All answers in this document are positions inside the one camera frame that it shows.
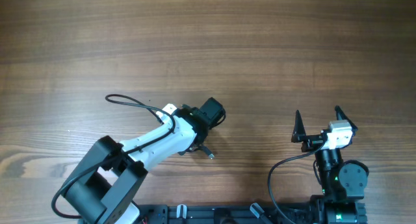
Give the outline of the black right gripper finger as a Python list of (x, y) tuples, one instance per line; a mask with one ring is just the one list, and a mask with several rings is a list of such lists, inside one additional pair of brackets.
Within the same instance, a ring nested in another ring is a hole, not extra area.
[(295, 113), (295, 123), (292, 132), (291, 142), (303, 142), (306, 139), (306, 130), (302, 121), (300, 111)]
[(337, 120), (346, 120), (352, 128), (352, 132), (356, 132), (358, 130), (358, 127), (346, 116), (339, 105), (336, 105), (334, 110)]

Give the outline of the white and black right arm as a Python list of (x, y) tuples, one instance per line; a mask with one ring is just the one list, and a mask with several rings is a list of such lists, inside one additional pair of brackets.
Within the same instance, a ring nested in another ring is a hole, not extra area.
[(299, 111), (291, 141), (301, 143), (303, 153), (315, 156), (315, 175), (322, 195), (313, 195), (309, 204), (313, 223), (355, 224), (367, 223), (364, 199), (369, 169), (357, 160), (343, 160), (341, 150), (352, 144), (358, 127), (346, 116), (341, 107), (335, 107), (336, 120), (328, 123), (319, 134), (308, 135)]

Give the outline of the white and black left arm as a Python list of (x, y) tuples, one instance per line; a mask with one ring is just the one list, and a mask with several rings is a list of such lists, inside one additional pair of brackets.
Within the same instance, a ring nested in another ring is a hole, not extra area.
[[(78, 223), (147, 223), (133, 201), (148, 172), (174, 154), (203, 151), (211, 129), (226, 118), (225, 108), (214, 98), (201, 107), (167, 104), (164, 108), (145, 105), (131, 97), (110, 94), (111, 103), (145, 108), (159, 122), (159, 127), (131, 140), (116, 142), (110, 136), (96, 141), (78, 163), (60, 190), (51, 207), (56, 215), (76, 219)], [(77, 214), (63, 214), (57, 209), (57, 199), (63, 197)]]

